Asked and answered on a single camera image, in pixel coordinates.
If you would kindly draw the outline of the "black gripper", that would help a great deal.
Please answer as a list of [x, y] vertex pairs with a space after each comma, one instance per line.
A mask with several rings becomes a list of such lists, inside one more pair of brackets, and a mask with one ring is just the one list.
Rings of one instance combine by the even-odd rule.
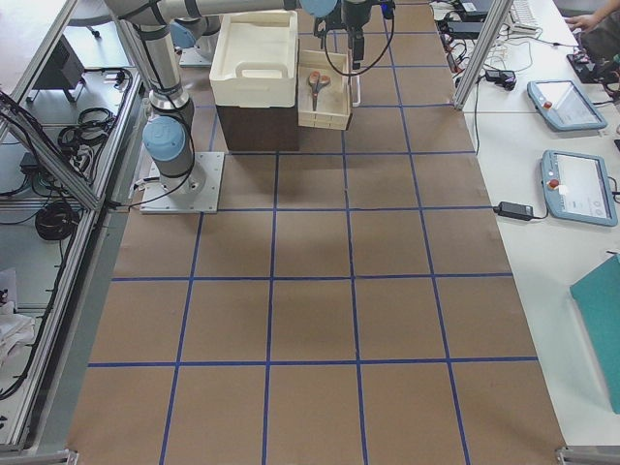
[[326, 35], [332, 30], [332, 24], [333, 21], [330, 16], [314, 19], [313, 35], [320, 40], [321, 50], [326, 50]]
[[340, 12], [344, 29], [350, 32], [352, 69], [359, 70], [364, 60], [363, 27], [369, 22], [374, 7], [380, 7], [384, 19], [394, 19], [395, 3], [388, 0], [344, 0]]

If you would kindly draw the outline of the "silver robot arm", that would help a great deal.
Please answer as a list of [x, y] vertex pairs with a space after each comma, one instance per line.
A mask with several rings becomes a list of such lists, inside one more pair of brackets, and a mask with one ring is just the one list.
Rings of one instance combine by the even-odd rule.
[[202, 93], [232, 152], [296, 152], [298, 14], [337, 1], [109, 1], [130, 31], [154, 113], [192, 125]]

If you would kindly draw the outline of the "person hand at desk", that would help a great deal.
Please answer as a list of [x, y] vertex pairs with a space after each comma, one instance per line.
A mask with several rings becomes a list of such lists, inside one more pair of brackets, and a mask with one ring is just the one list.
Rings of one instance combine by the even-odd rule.
[[581, 29], [582, 31], [595, 28], [601, 21], [601, 17], [596, 14], [576, 15], [565, 18], [565, 22], [571, 30]]

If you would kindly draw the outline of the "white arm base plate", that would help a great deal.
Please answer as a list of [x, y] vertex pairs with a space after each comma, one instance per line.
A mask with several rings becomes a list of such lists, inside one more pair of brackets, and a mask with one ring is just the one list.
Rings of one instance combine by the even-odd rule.
[[225, 162], [224, 152], [197, 152], [188, 178], [162, 177], [151, 161], [139, 211], [144, 214], [216, 213]]

